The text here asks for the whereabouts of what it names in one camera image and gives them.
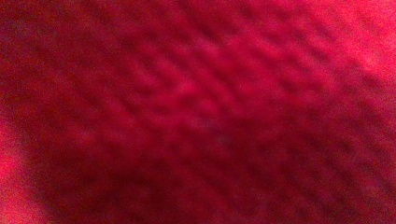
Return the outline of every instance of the textured fabric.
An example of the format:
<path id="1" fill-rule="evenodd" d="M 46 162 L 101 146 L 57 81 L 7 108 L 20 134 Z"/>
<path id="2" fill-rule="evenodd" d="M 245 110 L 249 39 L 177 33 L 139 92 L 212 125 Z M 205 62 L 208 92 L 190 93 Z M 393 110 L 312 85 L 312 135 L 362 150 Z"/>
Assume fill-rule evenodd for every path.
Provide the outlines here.
<path id="1" fill-rule="evenodd" d="M 360 3 L 2 1 L 4 222 L 396 223 L 396 26 Z"/>

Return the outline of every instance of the crimson cloth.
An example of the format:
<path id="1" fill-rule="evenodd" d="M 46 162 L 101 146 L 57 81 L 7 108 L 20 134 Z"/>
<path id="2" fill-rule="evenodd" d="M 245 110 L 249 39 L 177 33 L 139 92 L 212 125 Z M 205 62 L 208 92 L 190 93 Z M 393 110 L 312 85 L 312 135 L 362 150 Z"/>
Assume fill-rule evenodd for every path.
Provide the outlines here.
<path id="1" fill-rule="evenodd" d="M 361 2 L 1 1 L 31 200 L 0 218 L 396 223 L 391 22 Z"/>

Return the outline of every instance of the red fabric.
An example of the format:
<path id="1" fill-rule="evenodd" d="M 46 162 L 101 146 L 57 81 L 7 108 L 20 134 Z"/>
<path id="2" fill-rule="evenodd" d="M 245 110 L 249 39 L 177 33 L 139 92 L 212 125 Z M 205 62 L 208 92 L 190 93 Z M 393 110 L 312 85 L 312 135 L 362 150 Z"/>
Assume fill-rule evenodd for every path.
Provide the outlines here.
<path id="1" fill-rule="evenodd" d="M 361 3 L 2 1 L 0 218 L 395 223 L 396 26 Z"/>

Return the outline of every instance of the fabric surface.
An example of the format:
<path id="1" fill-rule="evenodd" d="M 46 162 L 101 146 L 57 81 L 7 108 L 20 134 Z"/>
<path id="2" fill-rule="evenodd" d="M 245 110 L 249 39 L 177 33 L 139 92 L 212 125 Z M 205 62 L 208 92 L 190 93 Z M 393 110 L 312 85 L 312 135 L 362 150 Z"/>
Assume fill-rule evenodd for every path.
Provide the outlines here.
<path id="1" fill-rule="evenodd" d="M 1 1 L 0 220 L 396 223 L 391 5 Z"/>

